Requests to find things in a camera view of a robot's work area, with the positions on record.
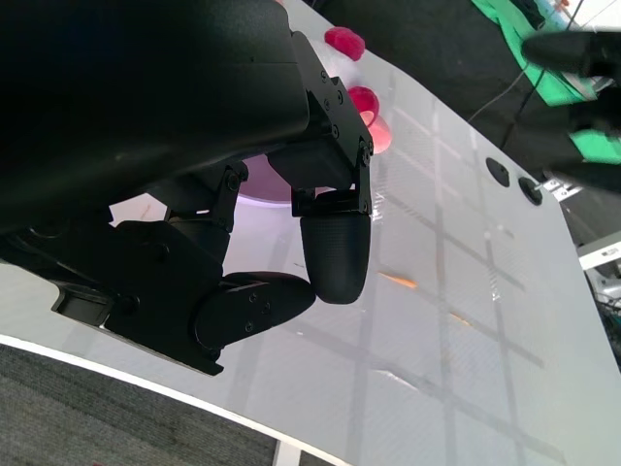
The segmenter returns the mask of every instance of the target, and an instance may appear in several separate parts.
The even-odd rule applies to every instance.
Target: black cable
[[[572,17],[570,18],[570,22],[568,23],[567,28],[565,29],[566,31],[569,31],[570,27],[572,27],[573,21],[575,20],[576,15],[580,11],[580,8],[582,7],[583,3],[584,3],[584,0],[580,0],[580,3],[578,3],[578,6],[575,8],[575,11],[573,12]],[[507,129],[507,132],[505,133],[503,141],[501,142],[501,146],[500,146],[501,150],[505,150],[505,146],[507,145],[508,138],[511,136],[511,134],[513,134],[513,130],[515,129],[515,125],[517,123],[517,120],[522,115],[522,112],[524,112],[524,109],[526,108],[526,106],[528,105],[528,102],[533,97],[533,94],[535,94],[535,91],[537,90],[537,87],[541,83],[541,80],[543,79],[543,75],[545,75],[546,72],[547,72],[546,68],[543,68],[541,70],[541,74],[539,75],[539,77],[535,81],[535,84],[533,85],[533,88],[531,89],[531,91],[528,93],[528,95],[522,101],[522,104],[520,105],[520,108],[517,110],[517,113],[515,114],[515,117],[513,118],[513,122],[511,123],[510,127]]]

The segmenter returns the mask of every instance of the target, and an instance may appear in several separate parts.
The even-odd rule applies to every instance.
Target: red ball
[[[371,126],[379,115],[379,99],[376,94],[368,87],[361,85],[353,87],[348,93],[367,127]]]
[[[325,35],[326,44],[344,53],[353,61],[358,61],[365,52],[365,40],[351,29],[333,27]]]

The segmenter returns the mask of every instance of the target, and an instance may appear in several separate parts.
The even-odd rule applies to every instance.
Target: gray floor
[[[2,466],[271,466],[275,449],[176,400],[0,346]]]

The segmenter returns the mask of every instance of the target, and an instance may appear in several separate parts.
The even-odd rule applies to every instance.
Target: cable
[[[552,11],[552,13],[550,13],[547,17],[545,17],[543,19],[543,23],[539,26],[538,30],[542,29],[547,22],[554,16],[556,12]],[[496,97],[494,97],[492,100],[490,100],[489,102],[487,102],[485,105],[483,105],[480,109],[478,109],[476,112],[473,113],[473,115],[468,118],[468,123],[470,123],[473,119],[475,119],[476,117],[478,117],[478,115],[483,112],[485,109],[487,109],[487,107],[489,107],[490,105],[494,104],[495,102],[497,102],[499,99],[501,99],[502,97],[504,97],[505,95],[507,95],[518,83],[519,81],[522,79],[522,77],[526,74],[526,69],[528,68],[529,63],[526,64],[526,66],[524,66],[524,69],[520,72],[519,75],[517,75],[517,78],[515,78],[515,81],[513,81],[513,83],[511,83],[507,89],[505,89],[503,92],[501,92],[500,94],[498,94]]]
[[[522,77],[526,74],[526,68],[528,68],[528,64],[524,67],[524,69],[522,70],[522,72],[517,75],[517,78],[515,78],[515,81],[513,81],[513,83],[511,83],[503,92],[501,92],[500,94],[498,94],[496,97],[494,97],[492,100],[490,100],[488,103],[486,103],[483,107],[481,107],[480,109],[478,109],[476,112],[473,113],[473,115],[468,118],[468,123],[470,123],[473,119],[475,119],[476,117],[478,117],[478,114],[480,114],[481,112],[483,112],[487,107],[489,107],[490,105],[492,105],[493,103],[497,102],[500,98],[505,97],[505,95],[507,95],[507,93],[512,90],[517,83],[522,79]]]
[[[575,20],[575,17],[577,16],[578,12],[580,11],[580,8],[582,7],[583,3],[584,3],[584,0],[580,0],[580,3],[578,3],[578,6],[575,8],[575,11],[573,12],[572,17],[570,18],[570,22],[568,23],[567,28],[565,29],[566,31],[569,31],[570,28],[572,27],[572,24],[573,24],[573,22]],[[541,83],[541,80],[543,79],[543,75],[545,75],[546,71],[547,71],[547,69],[545,69],[545,68],[543,68],[541,70],[541,74],[537,78],[537,81],[533,85],[533,88],[531,89],[531,91],[528,93],[528,95],[522,101],[522,104],[520,105],[520,108],[517,110],[517,113],[515,114],[515,117],[513,118],[513,122],[511,123],[510,127],[507,129],[507,132],[505,133],[503,141],[501,142],[501,145],[500,145],[500,150],[505,150],[505,146],[507,145],[508,139],[510,138],[511,134],[513,134],[513,131],[515,130],[515,125],[517,123],[517,120],[522,115],[522,112],[524,112],[524,109],[526,108],[526,106],[528,105],[528,102],[533,97],[533,94],[535,94],[535,91],[537,90],[537,87]]]
[[[612,0],[610,3],[608,3],[605,7],[603,7],[599,13],[597,13],[594,17],[592,17],[591,19],[589,19],[588,21],[586,21],[585,23],[581,24],[582,27],[586,26],[589,22],[591,22],[593,19],[595,19],[596,17],[598,17],[599,15],[601,15],[603,12],[605,12],[608,8],[610,8],[612,5],[614,5],[615,3],[617,3],[617,0]]]

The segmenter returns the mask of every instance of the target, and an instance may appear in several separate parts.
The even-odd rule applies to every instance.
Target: small orange object
[[[391,282],[394,283],[398,283],[402,286],[406,286],[410,289],[417,289],[418,288],[418,283],[414,282],[412,280],[408,280],[408,279],[402,279],[400,277],[393,277],[392,275],[386,275],[386,274],[382,274],[381,272],[379,272],[380,275],[382,275],[383,277],[385,277],[386,279],[390,280]]]
[[[453,317],[455,320],[463,323],[464,325],[467,325],[469,327],[472,327],[473,325],[471,323],[469,323],[467,320],[465,320],[462,317],[457,316],[456,314],[450,313],[450,316]]]
[[[556,5],[554,6],[554,10],[560,12],[564,8],[567,8],[570,5],[570,0],[557,0]]]

